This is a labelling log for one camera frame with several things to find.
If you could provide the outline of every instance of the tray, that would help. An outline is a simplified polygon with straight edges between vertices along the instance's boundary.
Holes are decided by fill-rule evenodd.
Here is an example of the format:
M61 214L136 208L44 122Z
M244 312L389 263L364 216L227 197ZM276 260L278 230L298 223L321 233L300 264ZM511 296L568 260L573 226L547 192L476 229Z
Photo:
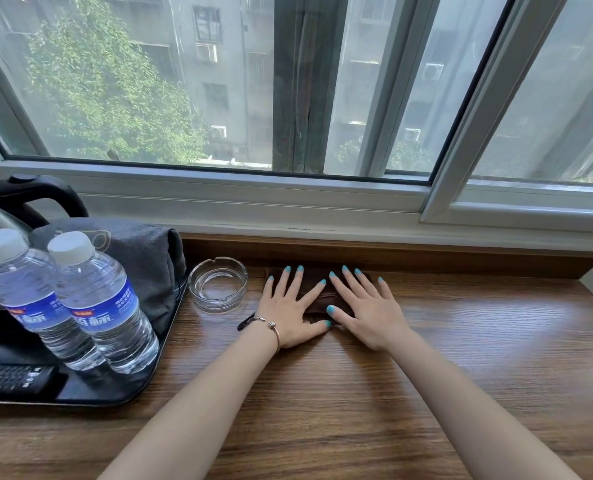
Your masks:
M105 363L91 371L78 372L68 369L59 363L59 359L52 355L33 333L23 333L22 340L16 343L9 341L0 344L0 363L59 365L62 383L62 387L53 399L0 401L0 404L102 408L118 406L134 399L152 380L187 287L188 275L186 274L180 283L174 309L169 316L159 319L161 324L158 328L161 332L157 333L159 353L156 359L145 370L135 374L117 374Z

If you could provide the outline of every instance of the glass ashtray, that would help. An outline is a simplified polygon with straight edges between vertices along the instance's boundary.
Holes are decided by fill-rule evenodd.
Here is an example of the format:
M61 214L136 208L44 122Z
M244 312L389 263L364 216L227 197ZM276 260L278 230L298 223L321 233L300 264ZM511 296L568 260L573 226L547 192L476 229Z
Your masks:
M189 274L188 290L194 304L206 312L236 308L248 287L248 271L236 259L218 257L197 264Z

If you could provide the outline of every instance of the black handle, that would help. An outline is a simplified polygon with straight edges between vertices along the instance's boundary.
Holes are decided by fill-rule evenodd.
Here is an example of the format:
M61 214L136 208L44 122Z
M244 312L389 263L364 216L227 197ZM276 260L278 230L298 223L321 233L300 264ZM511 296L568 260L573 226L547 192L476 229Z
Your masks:
M45 217L26 205L41 198L56 201L69 217L88 217L88 211L76 192L57 177L48 175L13 175L0 180L0 209L25 222L32 229L48 224Z

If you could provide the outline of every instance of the white bottle cap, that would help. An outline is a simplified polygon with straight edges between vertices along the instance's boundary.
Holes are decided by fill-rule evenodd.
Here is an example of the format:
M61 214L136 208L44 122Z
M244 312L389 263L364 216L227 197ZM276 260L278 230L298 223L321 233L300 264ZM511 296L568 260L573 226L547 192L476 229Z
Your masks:
M73 266L94 255L94 246L81 231L64 232L47 243L47 251L61 266Z
M28 247L23 234L16 229L0 229L0 263L23 254Z

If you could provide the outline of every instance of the water bottle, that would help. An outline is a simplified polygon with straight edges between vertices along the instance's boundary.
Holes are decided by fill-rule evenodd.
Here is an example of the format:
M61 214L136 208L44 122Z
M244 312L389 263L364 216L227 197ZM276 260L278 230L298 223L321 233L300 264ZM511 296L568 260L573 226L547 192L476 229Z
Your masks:
M0 229L0 305L70 369L85 371L105 361L54 293L52 258L28 246L16 229Z
M56 236L47 250L57 263L57 297L90 334L109 366L131 374L152 363L159 340L123 266L96 251L78 231Z

